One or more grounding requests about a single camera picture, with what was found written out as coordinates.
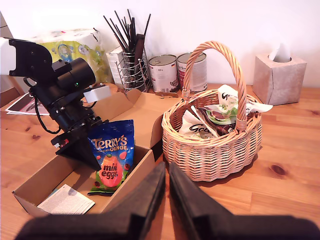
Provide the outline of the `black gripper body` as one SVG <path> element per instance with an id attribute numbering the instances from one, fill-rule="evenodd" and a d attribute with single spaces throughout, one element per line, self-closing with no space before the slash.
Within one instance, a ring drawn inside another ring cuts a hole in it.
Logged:
<path id="1" fill-rule="evenodd" d="M 56 154 L 64 154 L 81 140 L 87 140 L 90 130 L 103 121 L 92 109 L 80 109 L 79 112 L 61 111 L 57 123 L 63 133 L 54 137 L 51 144 L 57 148 Z"/>

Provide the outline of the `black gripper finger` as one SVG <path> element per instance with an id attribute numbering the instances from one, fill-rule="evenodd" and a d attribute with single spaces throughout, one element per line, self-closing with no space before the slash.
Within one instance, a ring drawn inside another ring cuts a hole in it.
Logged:
<path id="1" fill-rule="evenodd" d="M 104 214 L 104 240 L 145 239 L 166 188 L 165 163 L 158 164 L 119 204 Z"/>
<path id="2" fill-rule="evenodd" d="M 101 169 L 86 137 L 64 136 L 56 145 L 59 148 L 57 155 L 82 162 L 95 171 Z"/>
<path id="3" fill-rule="evenodd" d="M 172 162 L 170 195 L 190 240 L 232 240 L 233 214 L 202 191 Z"/>

